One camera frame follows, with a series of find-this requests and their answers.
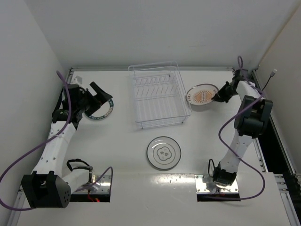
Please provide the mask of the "dark green rimmed plate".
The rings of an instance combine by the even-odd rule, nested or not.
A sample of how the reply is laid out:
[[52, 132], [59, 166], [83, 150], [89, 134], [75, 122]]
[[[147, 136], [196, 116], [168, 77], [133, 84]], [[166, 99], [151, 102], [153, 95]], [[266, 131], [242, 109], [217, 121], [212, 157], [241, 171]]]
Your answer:
[[113, 108], [114, 108], [114, 102], [112, 99], [110, 99], [92, 115], [88, 116], [87, 114], [85, 114], [85, 116], [90, 120], [101, 121], [106, 119], [112, 113]]

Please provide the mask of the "orange sunburst pattern plate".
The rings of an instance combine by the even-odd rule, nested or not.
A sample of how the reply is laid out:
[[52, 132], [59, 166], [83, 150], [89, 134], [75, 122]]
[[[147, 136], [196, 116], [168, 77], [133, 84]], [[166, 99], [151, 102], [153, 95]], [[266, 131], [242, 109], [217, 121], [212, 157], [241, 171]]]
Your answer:
[[219, 89], [210, 83], [203, 83], [190, 88], [186, 93], [186, 101], [193, 111], [201, 112], [210, 107], [212, 98]]

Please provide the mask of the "grey rimmed white plate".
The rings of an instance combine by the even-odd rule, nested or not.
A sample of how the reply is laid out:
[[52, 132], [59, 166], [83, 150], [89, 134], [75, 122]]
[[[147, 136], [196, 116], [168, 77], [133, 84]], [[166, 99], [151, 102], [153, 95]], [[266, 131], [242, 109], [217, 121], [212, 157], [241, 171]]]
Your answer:
[[173, 138], [160, 136], [150, 141], [146, 149], [146, 157], [153, 168], [167, 171], [178, 165], [182, 151]]

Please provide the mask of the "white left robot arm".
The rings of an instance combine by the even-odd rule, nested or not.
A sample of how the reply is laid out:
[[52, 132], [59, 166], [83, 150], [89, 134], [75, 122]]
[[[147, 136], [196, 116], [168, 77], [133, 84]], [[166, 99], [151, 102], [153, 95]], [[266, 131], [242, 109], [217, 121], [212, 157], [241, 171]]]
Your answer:
[[70, 167], [62, 176], [63, 161], [68, 145], [78, 129], [83, 115], [90, 116], [112, 99], [95, 82], [90, 83], [96, 92], [78, 84], [67, 85], [52, 113], [50, 141], [46, 143], [41, 158], [29, 175], [24, 175], [21, 186], [31, 208], [65, 208], [71, 195], [92, 185], [93, 167]]

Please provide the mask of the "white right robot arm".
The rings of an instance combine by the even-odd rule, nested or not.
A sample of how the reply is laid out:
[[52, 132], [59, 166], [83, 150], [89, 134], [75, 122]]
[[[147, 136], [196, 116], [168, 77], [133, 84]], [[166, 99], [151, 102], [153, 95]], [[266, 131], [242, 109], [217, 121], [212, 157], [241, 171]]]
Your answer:
[[273, 107], [273, 102], [265, 99], [255, 85], [246, 79], [242, 69], [236, 70], [232, 81], [226, 82], [211, 100], [227, 103], [236, 95], [241, 99], [238, 113], [227, 121], [218, 133], [218, 137], [221, 138], [221, 132], [226, 125], [234, 122], [233, 140], [230, 145], [226, 145], [228, 151], [214, 168], [212, 175], [213, 181], [222, 186], [230, 186], [235, 181], [245, 152], [253, 140], [266, 130]]

